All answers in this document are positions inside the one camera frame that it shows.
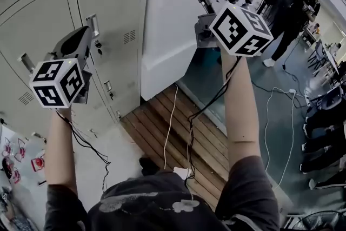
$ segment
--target chair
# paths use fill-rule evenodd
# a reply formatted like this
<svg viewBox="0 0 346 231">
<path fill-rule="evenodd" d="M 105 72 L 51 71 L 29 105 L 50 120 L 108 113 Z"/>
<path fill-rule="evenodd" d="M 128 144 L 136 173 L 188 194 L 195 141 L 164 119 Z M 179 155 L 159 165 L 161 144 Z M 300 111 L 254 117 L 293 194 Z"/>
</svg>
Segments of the chair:
<svg viewBox="0 0 346 231">
<path fill-rule="evenodd" d="M 308 62 L 312 63 L 308 66 L 308 68 L 311 68 L 311 67 L 314 67 L 314 69 L 318 69 L 322 66 L 324 66 L 324 64 L 327 62 L 327 59 L 324 57 L 324 54 L 323 54 L 323 48 L 322 48 L 322 40 L 319 39 L 317 44 L 316 44 L 316 47 L 315 47 L 315 56 L 312 57 L 312 58 L 309 58 L 308 59 Z"/>
</svg>

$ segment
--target wooden floor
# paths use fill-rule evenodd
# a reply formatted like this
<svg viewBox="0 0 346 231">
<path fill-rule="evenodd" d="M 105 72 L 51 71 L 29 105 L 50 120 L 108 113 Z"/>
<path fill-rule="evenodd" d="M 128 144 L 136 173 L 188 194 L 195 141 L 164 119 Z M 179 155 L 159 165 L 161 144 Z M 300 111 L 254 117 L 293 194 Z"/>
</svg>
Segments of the wooden floor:
<svg viewBox="0 0 346 231">
<path fill-rule="evenodd" d="M 149 102 L 122 118 L 123 127 L 161 169 L 164 167 L 163 147 L 176 87 L 172 85 Z M 198 108 L 179 90 L 172 126 L 166 146 L 167 170 L 173 167 L 190 168 L 187 161 L 187 143 L 190 143 L 190 123 L 187 118 Z M 227 138 L 205 116 L 194 120 L 194 145 L 192 162 L 196 168 L 195 179 L 189 179 L 193 194 L 206 200 L 215 210 L 221 191 L 228 179 Z"/>
</svg>

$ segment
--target gray floor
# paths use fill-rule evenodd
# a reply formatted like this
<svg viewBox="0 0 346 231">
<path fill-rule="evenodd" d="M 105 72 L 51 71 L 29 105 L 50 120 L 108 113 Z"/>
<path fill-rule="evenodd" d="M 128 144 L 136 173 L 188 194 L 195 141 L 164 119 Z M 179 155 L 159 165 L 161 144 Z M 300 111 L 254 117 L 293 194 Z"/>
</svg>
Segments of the gray floor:
<svg viewBox="0 0 346 231">
<path fill-rule="evenodd" d="M 277 61 L 273 68 L 266 68 L 262 61 L 272 55 L 275 51 L 280 37 L 261 57 L 248 59 L 251 79 L 257 85 L 271 90 L 272 87 L 278 87 L 284 91 L 289 89 L 298 89 L 298 84 L 286 74 L 282 69 L 282 64 L 287 56 L 292 51 L 297 41 L 293 41 L 288 48 L 288 51 Z M 304 43 L 299 42 L 291 56 L 286 62 L 286 70 L 296 75 L 300 81 L 300 91 L 304 93 L 304 88 L 307 80 L 312 78 L 312 70 L 307 68 L 307 58 L 310 51 L 304 52 Z M 182 78 L 184 84 L 195 94 L 198 99 L 204 104 L 216 94 L 222 85 L 221 67 L 216 62 L 219 53 L 208 49 L 204 56 L 200 51 L 196 53 L 186 75 Z M 270 93 L 261 89 L 255 88 L 256 104 L 260 123 L 260 144 L 261 153 L 264 164 L 268 163 L 268 154 L 264 143 L 264 128 L 267 123 L 266 103 Z M 305 100 L 299 98 L 302 105 L 305 105 Z M 279 183 L 292 144 L 292 127 L 291 127 L 291 110 L 292 100 L 288 97 L 274 93 L 269 102 L 269 124 L 267 127 L 267 145 L 270 153 L 270 164 L 268 167 L 269 175 Z M 224 102 L 220 98 L 214 103 L 210 110 L 218 117 L 221 122 L 225 122 L 224 118 Z M 294 124 L 294 147 L 292 156 L 287 166 L 285 176 L 281 183 L 281 188 L 290 197 L 295 205 L 296 211 L 307 211 L 321 208 L 337 209 L 343 206 L 342 194 L 340 189 L 325 189 L 313 190 L 308 188 L 308 180 L 315 178 L 317 181 L 323 181 L 333 175 L 336 168 L 330 167 L 324 171 L 309 173 L 303 175 L 299 171 L 299 165 L 306 157 L 301 152 L 301 144 L 305 142 L 305 136 L 302 131 L 303 117 L 305 116 L 306 108 L 294 109 L 293 124 Z"/>
</svg>

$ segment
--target black pants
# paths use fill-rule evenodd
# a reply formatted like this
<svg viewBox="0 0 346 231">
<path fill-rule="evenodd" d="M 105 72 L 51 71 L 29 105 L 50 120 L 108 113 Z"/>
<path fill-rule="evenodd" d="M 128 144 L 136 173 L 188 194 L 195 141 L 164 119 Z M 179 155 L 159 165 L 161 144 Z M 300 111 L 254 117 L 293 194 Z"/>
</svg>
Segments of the black pants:
<svg viewBox="0 0 346 231">
<path fill-rule="evenodd" d="M 321 156 L 302 163 L 302 172 L 308 173 L 313 170 L 323 169 L 346 154 L 346 138 L 343 127 L 324 136 L 309 140 L 305 145 L 305 152 L 312 153 L 327 146 L 330 146 L 330 148 Z"/>
<path fill-rule="evenodd" d="M 332 187 L 345 187 L 346 186 L 346 169 L 339 171 L 333 177 L 329 178 L 325 182 L 319 182 L 316 184 L 315 189 L 327 189 Z"/>
<path fill-rule="evenodd" d="M 346 100 L 330 110 L 318 110 L 312 117 L 308 118 L 307 128 L 312 131 L 316 128 L 326 128 L 331 125 L 341 126 L 346 120 Z"/>
<path fill-rule="evenodd" d="M 273 26 L 270 32 L 274 37 L 274 40 L 279 38 L 282 32 L 284 32 L 279 46 L 271 56 L 274 61 L 277 61 L 285 53 L 290 43 L 299 35 L 299 31 L 300 27 L 291 24 L 288 20 L 283 20 L 283 23 L 277 23 Z M 263 53 L 268 46 L 262 49 L 261 52 Z"/>
</svg>

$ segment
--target black t-shirt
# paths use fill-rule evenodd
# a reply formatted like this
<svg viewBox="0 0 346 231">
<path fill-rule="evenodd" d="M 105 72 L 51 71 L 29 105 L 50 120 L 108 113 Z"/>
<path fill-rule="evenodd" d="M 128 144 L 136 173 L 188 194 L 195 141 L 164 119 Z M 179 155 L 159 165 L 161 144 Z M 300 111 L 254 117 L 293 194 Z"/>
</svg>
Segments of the black t-shirt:
<svg viewBox="0 0 346 231">
<path fill-rule="evenodd" d="M 303 11 L 304 2 L 306 5 L 311 6 L 314 9 L 313 15 L 317 16 L 320 11 L 320 3 L 318 0 L 293 0 L 291 8 L 289 9 L 288 16 L 292 24 L 303 27 L 309 22 L 308 15 Z"/>
<path fill-rule="evenodd" d="M 46 231 L 277 231 L 277 201 L 258 156 L 238 161 L 215 213 L 175 173 L 127 180 L 109 188 L 88 213 L 64 186 L 48 186 Z"/>
</svg>

